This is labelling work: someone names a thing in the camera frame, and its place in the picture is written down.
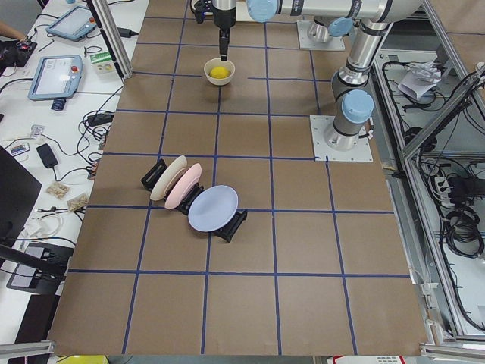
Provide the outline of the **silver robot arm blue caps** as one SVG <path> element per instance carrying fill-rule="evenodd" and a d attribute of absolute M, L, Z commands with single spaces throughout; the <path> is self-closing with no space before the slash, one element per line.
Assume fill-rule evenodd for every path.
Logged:
<path fill-rule="evenodd" d="M 358 139 L 363 124 L 371 117 L 374 101 L 361 88 L 393 23 L 416 11 L 421 1 L 247 1 L 250 17 L 260 23 L 277 14 L 314 15 L 360 20 L 346 63 L 332 81 L 337 113 L 325 138 L 336 147 Z"/>

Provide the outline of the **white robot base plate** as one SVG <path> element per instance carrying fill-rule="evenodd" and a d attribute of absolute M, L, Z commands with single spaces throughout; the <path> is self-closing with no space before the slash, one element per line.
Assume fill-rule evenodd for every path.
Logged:
<path fill-rule="evenodd" d="M 372 162 L 370 141 L 362 127 L 359 134 L 343 136 L 333 125 L 332 115 L 311 115 L 314 159 L 319 162 Z"/>

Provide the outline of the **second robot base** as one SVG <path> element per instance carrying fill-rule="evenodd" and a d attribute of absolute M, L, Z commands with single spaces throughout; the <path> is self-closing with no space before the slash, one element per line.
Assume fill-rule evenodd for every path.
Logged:
<path fill-rule="evenodd" d="M 343 52 L 345 44 L 342 37 L 331 36 L 328 28 L 315 20 L 296 22 L 299 48 L 310 51 Z"/>

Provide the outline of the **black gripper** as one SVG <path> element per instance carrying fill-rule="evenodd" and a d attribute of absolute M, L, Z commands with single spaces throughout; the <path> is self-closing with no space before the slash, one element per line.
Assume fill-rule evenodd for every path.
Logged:
<path fill-rule="evenodd" d="M 236 0 L 213 0 L 213 20 L 219 27 L 219 54 L 222 61 L 228 60 L 230 28 L 236 23 Z"/>

